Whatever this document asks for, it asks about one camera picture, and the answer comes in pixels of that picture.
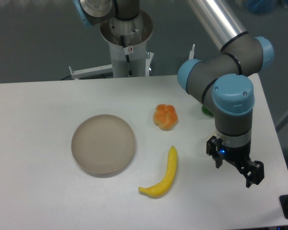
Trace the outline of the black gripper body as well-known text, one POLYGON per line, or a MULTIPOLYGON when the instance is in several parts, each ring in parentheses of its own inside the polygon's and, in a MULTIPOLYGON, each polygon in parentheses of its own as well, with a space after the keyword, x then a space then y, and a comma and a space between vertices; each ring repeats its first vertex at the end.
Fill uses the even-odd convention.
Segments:
POLYGON ((245 171, 249 168, 251 159, 249 157, 251 150, 251 135, 248 131, 240 136, 229 136, 216 131, 216 150, 214 157, 216 167, 219 168, 223 160, 235 166, 239 171, 245 171))

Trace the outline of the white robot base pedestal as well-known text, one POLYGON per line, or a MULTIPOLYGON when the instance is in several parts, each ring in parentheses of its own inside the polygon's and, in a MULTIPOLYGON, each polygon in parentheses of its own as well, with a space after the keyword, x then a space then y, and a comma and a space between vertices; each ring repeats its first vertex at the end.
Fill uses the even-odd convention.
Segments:
POLYGON ((150 16, 140 10, 129 21, 115 17, 101 23, 101 34, 108 43, 114 78, 146 75, 146 43, 153 32, 150 16))

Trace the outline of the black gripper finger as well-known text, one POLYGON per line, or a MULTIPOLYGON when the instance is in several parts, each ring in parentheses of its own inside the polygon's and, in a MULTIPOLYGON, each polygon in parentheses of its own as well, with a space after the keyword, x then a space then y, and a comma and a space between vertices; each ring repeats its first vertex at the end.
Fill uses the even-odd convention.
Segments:
POLYGON ((264 179, 264 164, 261 161, 246 161, 240 173, 246 179, 246 187, 258 185, 264 179))
POLYGON ((224 149, 222 147, 223 140, 216 136, 211 136, 206 142, 206 154, 211 156, 215 161, 216 168, 220 168, 224 160, 224 149))

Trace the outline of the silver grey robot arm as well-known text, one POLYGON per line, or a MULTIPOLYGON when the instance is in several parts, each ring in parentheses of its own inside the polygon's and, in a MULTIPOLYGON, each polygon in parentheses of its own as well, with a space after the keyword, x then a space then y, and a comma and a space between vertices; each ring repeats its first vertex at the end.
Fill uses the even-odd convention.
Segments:
MULTIPOLYGON (((111 48, 114 77, 149 73, 145 63, 146 41, 152 20, 137 0, 76 0, 83 23, 100 24, 111 48)), ((220 50, 209 61, 190 59, 180 67, 179 85, 215 118, 216 135, 206 143, 206 153, 216 167, 227 161, 246 179, 246 186, 264 179, 264 164, 250 159, 253 84, 249 76, 268 67, 274 49, 264 37, 252 37, 223 0, 190 0, 188 5, 220 50)))

